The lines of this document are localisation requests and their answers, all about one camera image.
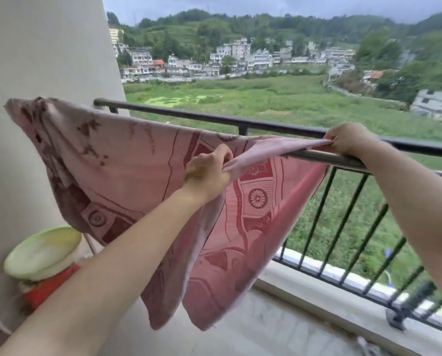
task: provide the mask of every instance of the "sky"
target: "sky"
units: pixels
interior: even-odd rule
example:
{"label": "sky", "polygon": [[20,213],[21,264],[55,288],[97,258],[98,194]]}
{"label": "sky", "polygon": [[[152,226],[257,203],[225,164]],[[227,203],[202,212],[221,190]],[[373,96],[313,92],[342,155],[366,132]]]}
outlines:
{"label": "sky", "polygon": [[396,22],[415,23],[442,11],[442,0],[102,0],[106,11],[121,23],[134,25],[148,17],[199,8],[217,14],[241,16],[269,13],[331,18],[342,15],[378,15]]}

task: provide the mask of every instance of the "grass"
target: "grass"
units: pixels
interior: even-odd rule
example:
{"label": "grass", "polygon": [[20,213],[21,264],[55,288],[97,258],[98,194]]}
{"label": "grass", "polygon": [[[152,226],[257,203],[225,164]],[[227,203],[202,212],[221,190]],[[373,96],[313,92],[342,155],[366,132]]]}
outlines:
{"label": "grass", "polygon": [[[163,102],[185,110],[326,128],[345,121],[361,122],[382,136],[442,142],[442,123],[401,112],[381,100],[346,97],[326,90],[321,86],[321,80],[322,76],[283,76],[253,80],[198,81],[176,86],[132,84],[124,88],[127,101],[130,102],[152,104]],[[229,125],[139,112],[132,115],[200,129],[237,133],[237,129]],[[250,135],[265,133],[249,130]],[[427,167],[442,170],[442,158],[412,156]],[[308,256],[316,259],[325,257],[360,178],[359,174],[342,170],[337,172],[307,251]],[[289,248],[300,252],[303,250],[324,187],[325,183],[307,204],[296,223],[288,238]],[[382,193],[374,179],[370,177],[343,229],[329,263],[342,268],[347,267],[383,204]],[[392,215],[387,213],[356,263],[354,272],[368,278],[372,277],[386,259],[384,251],[392,250],[401,237],[399,227]],[[406,245],[388,268],[394,285],[400,286],[419,264],[420,261],[414,251]],[[385,283],[385,276],[380,281]]]}

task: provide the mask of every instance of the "balcony railing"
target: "balcony railing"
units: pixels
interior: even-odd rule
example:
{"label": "balcony railing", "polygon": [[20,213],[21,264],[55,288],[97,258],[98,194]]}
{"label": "balcony railing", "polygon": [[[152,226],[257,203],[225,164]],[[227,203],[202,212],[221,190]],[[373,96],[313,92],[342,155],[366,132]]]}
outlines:
{"label": "balcony railing", "polygon": [[[323,128],[303,127],[270,121],[211,115],[200,112],[174,110],[163,107],[147,106],[136,103],[112,101],[106,99],[95,99],[94,106],[109,107],[112,113],[118,113],[117,109],[127,109],[132,111],[148,112],[184,119],[193,119],[197,121],[207,121],[224,125],[232,125],[236,126],[238,128],[239,134],[244,136],[248,134],[249,129],[264,130],[312,138],[322,138],[327,131]],[[392,144],[397,149],[405,152],[442,157],[442,144],[440,143],[417,142],[389,137],[382,137],[382,139]],[[431,306],[428,309],[421,310],[421,312],[419,312],[420,308],[423,308],[424,301],[430,299],[431,296],[437,291],[437,287],[433,284],[433,282],[422,282],[420,286],[415,290],[415,292],[408,294],[408,297],[404,301],[399,302],[399,297],[403,295],[403,293],[406,293],[410,289],[411,284],[423,274],[423,266],[417,267],[408,276],[404,283],[400,287],[398,287],[396,291],[391,295],[386,295],[384,293],[378,292],[375,288],[375,285],[377,284],[380,276],[386,271],[390,263],[395,259],[397,254],[406,245],[407,241],[404,237],[399,239],[390,254],[386,257],[386,260],[383,262],[383,264],[380,265],[379,269],[366,285],[359,285],[358,283],[348,280],[348,275],[350,275],[350,273],[352,272],[353,267],[365,251],[368,242],[371,240],[373,234],[375,233],[376,229],[378,228],[379,224],[381,223],[389,209],[386,203],[379,210],[378,215],[376,216],[372,225],[369,227],[368,232],[362,239],[359,248],[355,251],[354,254],[351,255],[351,257],[349,257],[349,264],[344,270],[343,274],[341,276],[338,276],[337,274],[332,274],[325,269],[328,266],[328,261],[330,260],[337,245],[337,242],[343,232],[343,229],[347,221],[349,220],[350,215],[352,214],[353,208],[361,194],[361,191],[363,190],[364,185],[370,176],[370,173],[365,165],[360,160],[352,157],[338,156],[315,150],[300,150],[289,153],[288,156],[329,164],[332,165],[332,168],[326,182],[325,190],[320,200],[319,207],[313,218],[313,223],[310,227],[306,243],[303,247],[302,252],[298,254],[299,257],[288,257],[286,255],[286,252],[290,251],[289,249],[287,249],[287,239],[277,255],[274,257],[274,260],[285,266],[296,269],[299,272],[315,277],[335,287],[339,287],[362,298],[368,299],[374,303],[386,307],[386,319],[392,327],[403,330],[403,321],[406,318],[411,318],[432,326],[436,329],[442,330],[442,318],[437,317],[437,312],[442,308],[441,299],[431,303]],[[335,231],[334,237],[326,252],[326,256],[322,260],[319,267],[314,267],[306,262],[306,254],[309,250],[309,246],[315,234],[315,229],[325,207],[326,199],[329,195],[333,180],[338,170],[346,170],[348,172],[360,173],[362,176],[354,194],[352,195],[350,204],[346,209],[343,219],[340,222],[339,227]],[[442,176],[442,171],[436,171],[436,173]]]}

